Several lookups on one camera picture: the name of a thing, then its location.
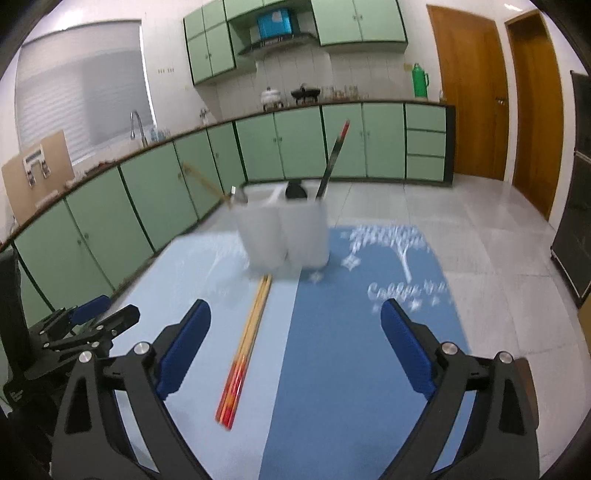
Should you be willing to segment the silver metal spoon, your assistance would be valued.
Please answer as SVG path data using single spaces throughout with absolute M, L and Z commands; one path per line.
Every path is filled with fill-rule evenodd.
M 238 186 L 232 186 L 230 188 L 229 199 L 232 204 L 236 205 L 246 205 L 249 203 L 249 198 L 245 193 L 245 189 Z

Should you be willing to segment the black chopstick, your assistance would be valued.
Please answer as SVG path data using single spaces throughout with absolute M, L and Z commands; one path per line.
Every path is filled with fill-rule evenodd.
M 320 186 L 318 186 L 318 191 L 315 194 L 315 200 L 321 200 L 325 195 L 325 191 L 327 190 L 329 184 L 329 178 L 331 178 L 332 171 L 335 169 L 335 163 L 339 159 L 339 153 L 342 150 L 342 144 L 344 144 L 344 139 L 339 137 L 337 141 L 335 141 L 334 148 L 332 148 L 327 168 L 325 168 L 325 173 L 322 175 Z

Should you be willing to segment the green lower kitchen cabinets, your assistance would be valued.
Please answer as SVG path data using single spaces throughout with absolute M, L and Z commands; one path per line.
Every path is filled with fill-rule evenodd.
M 456 110 L 418 101 L 311 104 L 178 135 L 100 166 L 52 198 L 7 241 L 18 259 L 24 315 L 115 295 L 172 239 L 221 202 L 187 163 L 225 193 L 232 186 L 322 177 L 342 126 L 337 181 L 453 181 Z

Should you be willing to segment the green kitchen cabinets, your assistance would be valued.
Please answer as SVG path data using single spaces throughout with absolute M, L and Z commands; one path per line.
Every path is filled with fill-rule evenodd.
M 418 101 L 311 104 L 178 135 L 100 166 L 52 198 L 7 241 L 18 259 L 24 315 L 115 295 L 172 239 L 221 202 L 187 163 L 225 193 L 232 186 L 322 177 L 342 126 L 337 181 L 453 181 L 456 110 Z
M 195 86 L 249 73 L 290 47 L 377 44 L 403 52 L 409 42 L 397 1 L 209 1 L 182 22 Z

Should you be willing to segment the green upper kitchen cabinets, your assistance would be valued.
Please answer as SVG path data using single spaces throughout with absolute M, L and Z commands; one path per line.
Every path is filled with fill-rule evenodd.
M 249 73 L 290 47 L 377 44 L 403 52 L 409 42 L 397 1 L 209 1 L 182 22 L 195 86 Z

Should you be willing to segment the dark blue placemat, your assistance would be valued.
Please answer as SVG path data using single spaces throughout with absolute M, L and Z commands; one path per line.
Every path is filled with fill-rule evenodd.
M 384 334 L 395 299 L 441 341 L 467 346 L 438 259 L 413 225 L 332 229 L 329 263 L 298 283 L 263 479 L 376 479 L 425 404 Z

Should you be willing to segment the cardboard board with white parts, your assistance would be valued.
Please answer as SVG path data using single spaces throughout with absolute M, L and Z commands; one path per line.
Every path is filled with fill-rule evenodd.
M 1 169 L 12 213 L 18 225 L 25 224 L 52 195 L 65 190 L 75 175 L 59 130 L 9 160 Z

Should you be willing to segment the black plastic spoon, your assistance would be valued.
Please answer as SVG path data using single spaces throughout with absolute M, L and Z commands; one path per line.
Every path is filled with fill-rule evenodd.
M 307 200 L 308 191 L 304 188 L 301 180 L 290 180 L 287 182 L 284 198 L 287 200 Z

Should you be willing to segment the chrome sink faucet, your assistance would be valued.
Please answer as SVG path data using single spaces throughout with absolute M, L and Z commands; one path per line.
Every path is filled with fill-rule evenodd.
M 135 140 L 136 139 L 136 133 L 139 133 L 139 138 L 140 138 L 140 142 L 141 142 L 141 146 L 143 148 L 148 146 L 148 141 L 147 138 L 145 136 L 145 131 L 143 129 L 143 124 L 141 121 L 141 118 L 139 116 L 139 113 L 136 110 L 132 110 L 130 112 L 130 134 L 129 134 L 129 139 L 130 140 Z

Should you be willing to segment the black appliance at right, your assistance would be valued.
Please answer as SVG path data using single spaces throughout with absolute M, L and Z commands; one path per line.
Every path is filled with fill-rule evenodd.
M 575 105 L 573 170 L 551 258 L 580 307 L 590 293 L 590 76 L 571 72 Z

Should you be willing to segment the window blinds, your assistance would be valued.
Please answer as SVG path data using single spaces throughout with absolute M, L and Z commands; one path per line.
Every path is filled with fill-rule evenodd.
M 72 27 L 21 47 L 15 83 L 21 148 L 61 131 L 70 159 L 81 161 L 129 139 L 132 113 L 144 130 L 153 127 L 138 21 Z

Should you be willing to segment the black wok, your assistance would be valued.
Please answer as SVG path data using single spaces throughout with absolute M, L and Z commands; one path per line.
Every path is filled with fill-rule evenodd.
M 290 92 L 290 96 L 294 99 L 295 104 L 304 105 L 308 103 L 317 103 L 322 90 L 317 87 L 310 87 L 306 84 L 301 84 L 300 88 L 294 89 Z

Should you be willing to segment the green thermos jug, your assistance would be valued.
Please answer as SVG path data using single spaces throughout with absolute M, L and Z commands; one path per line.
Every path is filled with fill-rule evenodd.
M 412 81 L 414 96 L 416 98 L 427 99 L 430 78 L 429 74 L 421 67 L 419 63 L 415 63 L 413 66 Z

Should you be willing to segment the brown wooden door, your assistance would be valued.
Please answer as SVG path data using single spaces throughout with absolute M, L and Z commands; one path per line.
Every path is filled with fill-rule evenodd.
M 558 186 L 564 141 L 564 102 L 556 53 L 537 10 L 506 22 L 517 91 L 513 186 L 546 219 Z
M 443 93 L 456 107 L 455 171 L 502 180 L 509 107 L 504 55 L 496 23 L 483 16 L 430 5 Z

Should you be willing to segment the range hood with blue box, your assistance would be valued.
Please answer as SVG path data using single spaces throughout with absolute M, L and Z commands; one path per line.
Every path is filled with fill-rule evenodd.
M 246 45 L 239 56 L 263 60 L 274 53 L 304 45 L 318 45 L 318 38 L 311 32 L 301 31 L 297 15 L 290 8 L 280 8 L 260 15 L 256 20 L 259 39 Z

